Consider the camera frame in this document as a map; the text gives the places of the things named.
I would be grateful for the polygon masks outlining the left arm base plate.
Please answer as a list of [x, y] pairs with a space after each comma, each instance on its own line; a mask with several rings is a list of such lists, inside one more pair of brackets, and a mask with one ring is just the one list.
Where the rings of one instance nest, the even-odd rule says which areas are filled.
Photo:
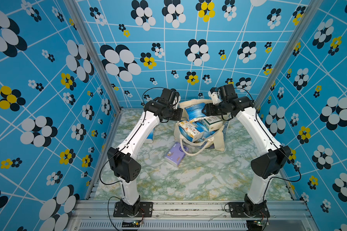
[[113, 217], [115, 218], [151, 218], [153, 212], [153, 202], [137, 202], [134, 205], [128, 205], [123, 201], [115, 203]]

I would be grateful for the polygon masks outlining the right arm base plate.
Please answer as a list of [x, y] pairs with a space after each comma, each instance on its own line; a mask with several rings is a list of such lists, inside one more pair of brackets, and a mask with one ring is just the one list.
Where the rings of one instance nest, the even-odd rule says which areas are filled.
[[270, 213], [265, 202], [253, 204], [252, 202], [229, 202], [232, 218], [269, 218]]

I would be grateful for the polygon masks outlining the blue tissue pack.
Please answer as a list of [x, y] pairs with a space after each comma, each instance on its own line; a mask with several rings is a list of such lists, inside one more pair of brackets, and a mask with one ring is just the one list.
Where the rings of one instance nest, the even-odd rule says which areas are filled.
[[198, 128], [201, 128], [203, 130], [203, 134], [202, 134], [203, 137], [212, 136], [213, 134], [217, 132], [217, 130], [209, 131], [209, 129], [205, 125], [203, 125], [200, 121], [197, 121], [196, 124]]
[[200, 104], [185, 107], [184, 110], [186, 114], [188, 115], [188, 121], [196, 122], [206, 118], [207, 115], [202, 112], [205, 106], [206, 106], [206, 103], [200, 103]]
[[154, 139], [154, 130], [152, 130], [150, 134], [147, 136], [147, 138], [145, 139], [145, 143], [153, 143], [153, 139]]

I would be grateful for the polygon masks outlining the orange white tissue pack back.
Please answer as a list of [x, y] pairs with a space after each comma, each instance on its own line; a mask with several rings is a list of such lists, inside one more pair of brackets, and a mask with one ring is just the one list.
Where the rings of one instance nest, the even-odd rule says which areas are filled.
[[202, 138], [203, 130], [187, 120], [178, 123], [180, 133], [190, 142], [196, 142]]

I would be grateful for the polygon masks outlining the cream canvas tote bag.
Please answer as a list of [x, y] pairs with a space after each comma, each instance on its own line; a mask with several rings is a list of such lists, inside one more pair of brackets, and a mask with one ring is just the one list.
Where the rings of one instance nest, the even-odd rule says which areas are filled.
[[175, 125], [174, 136], [187, 156], [196, 156], [205, 149], [225, 150], [228, 122], [202, 113], [205, 105], [211, 102], [194, 99], [179, 104], [183, 114]]

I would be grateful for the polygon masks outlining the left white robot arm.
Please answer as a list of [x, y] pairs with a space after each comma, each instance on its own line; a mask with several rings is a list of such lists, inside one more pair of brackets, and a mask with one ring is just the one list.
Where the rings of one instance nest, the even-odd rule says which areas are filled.
[[137, 191], [137, 177], [141, 165], [138, 153], [154, 128], [164, 121], [179, 121], [183, 109], [179, 108], [180, 94], [175, 89], [164, 88], [160, 97], [144, 105], [144, 111], [129, 135], [116, 148], [109, 148], [108, 161], [111, 170], [121, 185], [122, 198], [119, 204], [128, 215], [140, 211], [141, 197]]

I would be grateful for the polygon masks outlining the purple tissue pack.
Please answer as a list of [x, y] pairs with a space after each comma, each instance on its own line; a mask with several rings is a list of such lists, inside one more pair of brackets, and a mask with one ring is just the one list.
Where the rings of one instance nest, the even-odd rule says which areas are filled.
[[184, 151], [188, 151], [186, 146], [181, 146], [179, 142], [175, 142], [168, 153], [165, 155], [164, 159], [175, 167], [179, 167], [183, 158], [185, 157]]

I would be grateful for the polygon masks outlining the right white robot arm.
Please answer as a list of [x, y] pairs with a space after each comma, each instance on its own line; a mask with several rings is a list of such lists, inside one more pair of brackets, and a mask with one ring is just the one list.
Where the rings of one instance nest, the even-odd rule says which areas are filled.
[[208, 95], [212, 102], [206, 104], [202, 112], [207, 116], [230, 114], [237, 118], [259, 151], [259, 157], [251, 161], [254, 177], [243, 204], [243, 212], [254, 217], [267, 208], [265, 196], [268, 187], [287, 162], [291, 150], [288, 146], [281, 145], [262, 123], [253, 100], [247, 96], [238, 97], [232, 84], [211, 88]]

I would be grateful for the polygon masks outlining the blue tissue pack back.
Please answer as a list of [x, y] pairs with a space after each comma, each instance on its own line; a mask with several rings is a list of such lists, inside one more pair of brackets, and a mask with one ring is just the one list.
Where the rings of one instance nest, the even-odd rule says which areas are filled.
[[145, 139], [145, 143], [153, 143], [153, 139], [154, 139], [154, 130], [152, 130], [150, 134], [147, 136], [147, 138]]

